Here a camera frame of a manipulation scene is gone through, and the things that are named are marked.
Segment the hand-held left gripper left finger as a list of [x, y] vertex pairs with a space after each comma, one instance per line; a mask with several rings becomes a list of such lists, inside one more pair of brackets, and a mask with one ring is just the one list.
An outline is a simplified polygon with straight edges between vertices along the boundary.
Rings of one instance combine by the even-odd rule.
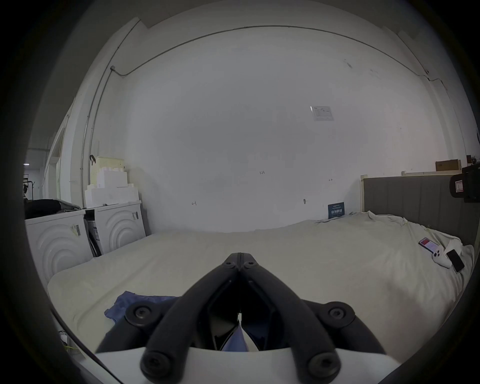
[[139, 362], [144, 377], [179, 383], [191, 347], [220, 351], [240, 327], [240, 261], [240, 253], [231, 254], [180, 297], [130, 304], [96, 353], [145, 347]]

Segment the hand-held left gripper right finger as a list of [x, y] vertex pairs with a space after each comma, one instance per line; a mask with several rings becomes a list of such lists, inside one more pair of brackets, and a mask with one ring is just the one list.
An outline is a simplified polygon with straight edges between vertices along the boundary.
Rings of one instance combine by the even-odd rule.
[[301, 383], [331, 383], [343, 364], [336, 349], [386, 355], [346, 303], [301, 299], [251, 254], [238, 254], [241, 326], [259, 351], [290, 348]]

